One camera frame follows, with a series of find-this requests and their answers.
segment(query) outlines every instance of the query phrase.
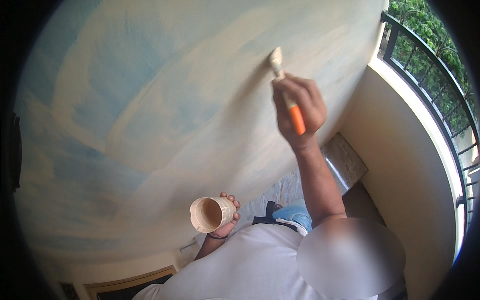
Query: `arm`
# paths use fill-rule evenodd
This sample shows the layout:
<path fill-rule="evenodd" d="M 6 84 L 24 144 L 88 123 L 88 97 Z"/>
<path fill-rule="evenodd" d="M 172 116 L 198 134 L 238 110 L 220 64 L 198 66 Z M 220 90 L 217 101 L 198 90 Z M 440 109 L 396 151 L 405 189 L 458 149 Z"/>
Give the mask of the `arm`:
<path fill-rule="evenodd" d="M 220 193 L 220 197 L 226 197 L 226 196 L 227 196 L 227 193 L 225 192 Z M 233 202 L 233 204 L 235 205 L 238 211 L 238 209 L 240 208 L 240 202 L 235 200 L 235 196 L 230 195 L 227 197 L 227 199 Z M 214 232 L 211 232 L 210 234 L 216 238 L 225 238 L 233 230 L 238 220 L 240 220 L 240 214 L 234 213 L 233 220 L 230 223 L 223 225 L 222 227 L 218 228 Z M 225 239 L 222 239 L 222 240 L 213 239 L 207 234 L 207 236 L 205 237 L 204 244 L 200 248 L 200 251 L 198 252 L 194 261 L 209 255 L 224 243 L 225 243 Z"/>
<path fill-rule="evenodd" d="M 307 210 L 312 228 L 339 217 L 347 217 L 335 179 L 320 152 L 315 133 L 325 123 L 325 103 L 315 81 L 293 77 L 273 82 L 278 128 L 297 157 Z M 305 122 L 306 132 L 293 130 L 283 93 L 295 99 Z"/>

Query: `paintbrush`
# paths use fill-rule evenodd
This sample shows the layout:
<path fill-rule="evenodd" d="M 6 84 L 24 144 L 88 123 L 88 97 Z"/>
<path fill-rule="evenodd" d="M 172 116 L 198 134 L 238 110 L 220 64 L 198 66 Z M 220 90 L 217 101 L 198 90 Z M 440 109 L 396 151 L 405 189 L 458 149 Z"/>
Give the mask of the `paintbrush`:
<path fill-rule="evenodd" d="M 270 64 L 272 65 L 275 76 L 279 79 L 285 78 L 285 73 L 282 68 L 282 49 L 280 47 L 275 48 L 272 54 L 270 54 Z M 300 108 L 295 101 L 290 99 L 287 94 L 283 93 L 283 100 L 287 105 L 288 114 L 290 115 L 290 120 L 292 121 L 293 128 L 298 135 L 305 133 L 305 123 L 303 122 L 303 117 L 300 112 Z"/>

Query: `forearm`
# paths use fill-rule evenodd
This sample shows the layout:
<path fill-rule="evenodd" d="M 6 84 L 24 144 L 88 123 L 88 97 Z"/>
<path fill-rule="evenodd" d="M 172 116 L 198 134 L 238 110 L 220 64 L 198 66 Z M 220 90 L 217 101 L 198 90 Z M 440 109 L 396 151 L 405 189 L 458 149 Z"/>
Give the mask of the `forearm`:
<path fill-rule="evenodd" d="M 309 147 L 294 152 L 299 165 L 305 204 L 312 217 L 312 228 L 329 218 L 346 217 L 342 195 L 320 152 L 316 138 Z"/>
<path fill-rule="evenodd" d="M 201 259 L 202 257 L 205 257 L 215 251 L 218 247 L 223 245 L 225 243 L 225 239 L 223 240 L 216 240 L 211 238 L 208 234 L 205 237 L 204 244 L 200 248 L 200 251 L 198 252 L 197 256 L 195 257 L 194 261 L 197 259 Z"/>

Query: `black belt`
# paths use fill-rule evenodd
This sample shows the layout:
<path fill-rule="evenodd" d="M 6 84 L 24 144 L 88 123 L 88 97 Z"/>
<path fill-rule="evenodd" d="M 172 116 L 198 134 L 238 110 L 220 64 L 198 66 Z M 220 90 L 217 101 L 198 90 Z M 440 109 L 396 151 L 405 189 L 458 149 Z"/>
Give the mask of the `black belt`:
<path fill-rule="evenodd" d="M 278 225 L 287 226 L 288 228 L 293 229 L 295 232 L 298 232 L 297 226 L 292 225 L 292 224 L 287 224 L 287 223 L 280 223 L 280 222 L 277 222 L 273 218 L 273 208 L 274 207 L 275 207 L 275 202 L 268 201 L 267 202 L 267 208 L 265 209 L 265 216 L 255 216 L 255 217 L 253 217 L 252 225 L 255 225 L 255 224 L 278 224 Z"/>

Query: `leaves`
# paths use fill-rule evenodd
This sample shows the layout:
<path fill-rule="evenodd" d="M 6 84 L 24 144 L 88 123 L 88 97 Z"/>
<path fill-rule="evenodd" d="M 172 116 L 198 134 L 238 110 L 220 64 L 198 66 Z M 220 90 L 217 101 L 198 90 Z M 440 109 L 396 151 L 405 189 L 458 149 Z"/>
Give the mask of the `leaves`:
<path fill-rule="evenodd" d="M 415 32 L 437 53 L 465 92 L 472 109 L 475 109 L 473 96 L 467 95 L 471 85 L 468 82 L 465 67 L 458 57 L 456 47 L 448 36 L 444 24 L 433 13 L 430 6 L 424 0 L 404 0 L 403 2 L 396 0 L 390 1 L 388 13 Z M 413 42 L 400 34 L 392 56 L 405 66 L 413 47 Z M 430 58 L 417 49 L 408 61 L 407 71 L 417 81 L 421 81 L 421 86 L 432 99 L 441 92 L 442 87 L 444 88 L 435 103 L 445 116 L 458 105 L 458 99 L 440 70 L 436 66 L 430 67 L 431 64 Z M 468 119 L 462 109 L 456 109 L 450 114 L 447 124 L 452 132 L 456 132 L 468 124 Z"/>

